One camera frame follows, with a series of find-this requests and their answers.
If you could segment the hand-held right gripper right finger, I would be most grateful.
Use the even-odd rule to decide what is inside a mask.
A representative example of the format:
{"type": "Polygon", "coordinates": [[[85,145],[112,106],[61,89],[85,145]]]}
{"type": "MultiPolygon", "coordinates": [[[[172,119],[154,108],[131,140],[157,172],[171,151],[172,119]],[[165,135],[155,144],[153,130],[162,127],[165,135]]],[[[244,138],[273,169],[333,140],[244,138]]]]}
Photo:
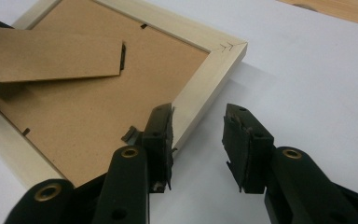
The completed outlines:
{"type": "Polygon", "coordinates": [[[227,104],[222,143],[227,166],[245,193],[263,193],[274,137],[246,108],[227,104]]]}

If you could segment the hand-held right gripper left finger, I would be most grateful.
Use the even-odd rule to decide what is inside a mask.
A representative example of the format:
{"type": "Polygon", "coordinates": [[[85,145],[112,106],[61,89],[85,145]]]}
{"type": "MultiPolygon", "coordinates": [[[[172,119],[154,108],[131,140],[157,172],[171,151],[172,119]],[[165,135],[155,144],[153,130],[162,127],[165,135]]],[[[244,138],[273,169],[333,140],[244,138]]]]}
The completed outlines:
{"type": "Polygon", "coordinates": [[[164,192],[172,178],[172,105],[155,107],[145,126],[142,146],[147,154],[149,191],[164,192]]]}

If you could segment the brown cardboard frame stand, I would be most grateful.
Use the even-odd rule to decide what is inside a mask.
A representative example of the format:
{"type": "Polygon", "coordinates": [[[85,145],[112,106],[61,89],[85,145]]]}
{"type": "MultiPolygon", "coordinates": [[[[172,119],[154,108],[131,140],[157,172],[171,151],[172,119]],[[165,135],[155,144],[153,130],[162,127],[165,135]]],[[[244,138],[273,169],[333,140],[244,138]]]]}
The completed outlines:
{"type": "Polygon", "coordinates": [[[122,46],[117,38],[0,28],[0,83],[117,76],[122,46]]]}

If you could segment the light wooden picture frame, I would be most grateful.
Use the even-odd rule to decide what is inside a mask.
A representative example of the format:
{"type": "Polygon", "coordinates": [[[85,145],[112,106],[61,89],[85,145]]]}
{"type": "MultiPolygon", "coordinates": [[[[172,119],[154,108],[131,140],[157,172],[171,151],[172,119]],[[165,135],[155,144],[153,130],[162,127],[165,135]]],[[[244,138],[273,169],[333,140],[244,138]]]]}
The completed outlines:
{"type": "Polygon", "coordinates": [[[142,129],[153,107],[171,103],[173,144],[181,147],[208,110],[244,40],[138,0],[52,0],[42,32],[120,38],[118,77],[36,82],[0,99],[0,182],[26,188],[65,177],[79,186],[102,174],[130,126],[142,129]]]}

